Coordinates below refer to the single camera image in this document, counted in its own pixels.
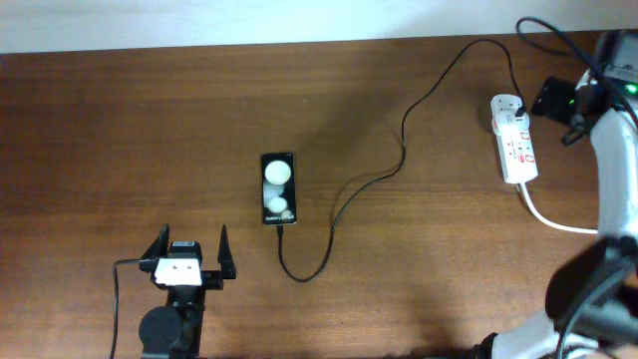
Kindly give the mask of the white USB charger plug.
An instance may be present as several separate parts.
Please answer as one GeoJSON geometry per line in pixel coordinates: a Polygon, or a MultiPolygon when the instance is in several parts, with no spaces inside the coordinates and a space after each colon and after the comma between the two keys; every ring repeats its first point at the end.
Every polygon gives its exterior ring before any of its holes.
{"type": "Polygon", "coordinates": [[[509,131],[529,129],[529,115],[518,96],[496,95],[490,101],[490,110],[492,130],[497,136],[509,131]]]}

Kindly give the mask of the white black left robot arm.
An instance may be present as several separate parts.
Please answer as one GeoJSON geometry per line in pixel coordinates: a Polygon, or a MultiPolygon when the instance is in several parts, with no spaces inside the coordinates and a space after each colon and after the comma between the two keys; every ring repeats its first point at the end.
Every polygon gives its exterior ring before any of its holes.
{"type": "Polygon", "coordinates": [[[201,246],[196,241],[170,241],[169,227],[160,231],[141,257],[140,270],[166,292],[166,303],[150,310],[139,326],[144,358],[196,358],[199,356],[205,294],[221,290],[237,270],[227,229],[220,233],[217,270],[204,270],[201,246]]]}

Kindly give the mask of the black smartphone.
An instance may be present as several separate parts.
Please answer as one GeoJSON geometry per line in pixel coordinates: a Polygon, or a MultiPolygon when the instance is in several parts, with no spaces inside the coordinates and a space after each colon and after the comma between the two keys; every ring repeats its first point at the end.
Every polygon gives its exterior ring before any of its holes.
{"type": "Polygon", "coordinates": [[[294,156],[268,153],[260,157],[262,223],[268,226],[297,222],[294,156]]]}

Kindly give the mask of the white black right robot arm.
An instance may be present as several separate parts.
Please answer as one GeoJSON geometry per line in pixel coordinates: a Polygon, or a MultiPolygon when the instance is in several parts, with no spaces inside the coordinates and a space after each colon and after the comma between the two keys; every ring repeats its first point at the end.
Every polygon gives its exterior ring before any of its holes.
{"type": "Polygon", "coordinates": [[[547,78],[527,104],[521,95],[496,95],[489,103],[503,179],[515,185],[529,212],[527,184],[538,175],[530,143],[533,116],[565,126],[568,147],[588,140],[595,155],[598,214],[592,243],[551,276],[544,307],[518,327],[492,333],[474,358],[584,358],[610,355],[637,344],[637,33],[602,34],[593,54],[573,42],[567,54],[586,70],[576,82],[547,78]]]}

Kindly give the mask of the white power strip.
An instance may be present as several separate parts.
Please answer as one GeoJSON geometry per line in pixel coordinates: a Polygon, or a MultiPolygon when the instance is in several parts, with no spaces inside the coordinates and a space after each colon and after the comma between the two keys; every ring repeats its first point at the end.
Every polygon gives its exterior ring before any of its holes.
{"type": "Polygon", "coordinates": [[[496,136],[503,180],[526,183],[538,176],[536,158],[529,131],[502,130],[496,136]]]}

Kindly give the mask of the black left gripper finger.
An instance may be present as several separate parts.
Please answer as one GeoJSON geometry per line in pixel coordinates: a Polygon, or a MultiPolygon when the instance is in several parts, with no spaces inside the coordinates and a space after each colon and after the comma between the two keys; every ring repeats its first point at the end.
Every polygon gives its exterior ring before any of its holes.
{"type": "Polygon", "coordinates": [[[221,276],[223,279],[236,278],[237,269],[230,249],[228,232],[225,224],[221,228],[217,261],[220,265],[221,276]]]}
{"type": "Polygon", "coordinates": [[[140,258],[139,270],[142,272],[154,272],[159,260],[167,256],[169,240],[169,225],[165,224],[155,241],[149,246],[140,258]]]}

